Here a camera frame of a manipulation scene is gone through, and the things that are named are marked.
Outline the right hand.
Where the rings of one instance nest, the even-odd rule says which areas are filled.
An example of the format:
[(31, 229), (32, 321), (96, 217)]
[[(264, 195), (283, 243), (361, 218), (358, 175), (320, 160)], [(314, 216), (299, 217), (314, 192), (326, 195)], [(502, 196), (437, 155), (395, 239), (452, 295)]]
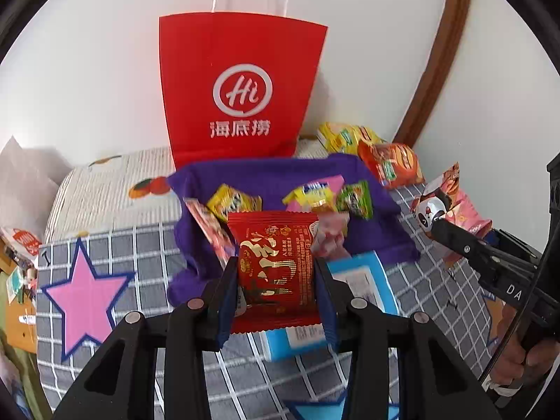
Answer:
[(492, 367), (490, 378), (493, 383), (509, 386), (521, 379), (525, 370), (539, 378), (552, 369), (552, 365), (559, 355), (559, 343), (553, 339), (546, 339), (525, 351), (521, 346), (516, 332), (508, 340), (502, 354)]

